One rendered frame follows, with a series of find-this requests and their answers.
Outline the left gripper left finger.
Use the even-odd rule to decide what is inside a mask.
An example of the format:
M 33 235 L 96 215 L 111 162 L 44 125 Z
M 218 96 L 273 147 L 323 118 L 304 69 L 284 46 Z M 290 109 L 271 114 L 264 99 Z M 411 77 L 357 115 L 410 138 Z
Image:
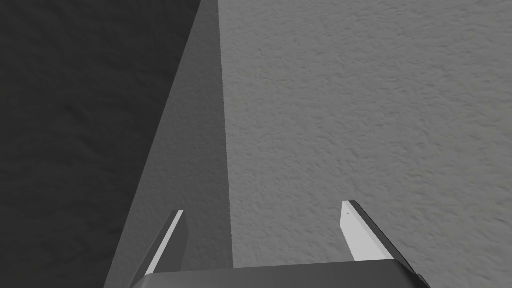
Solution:
M 130 286 L 136 286 L 149 274 L 181 271 L 188 239 L 185 211 L 172 211 L 138 267 Z

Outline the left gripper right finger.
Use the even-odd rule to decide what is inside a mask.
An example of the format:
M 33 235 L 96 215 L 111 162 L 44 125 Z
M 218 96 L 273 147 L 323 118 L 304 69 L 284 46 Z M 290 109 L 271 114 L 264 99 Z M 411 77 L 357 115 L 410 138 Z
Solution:
M 357 201 L 342 202 L 340 228 L 356 262 L 396 260 L 413 275 L 417 273 Z

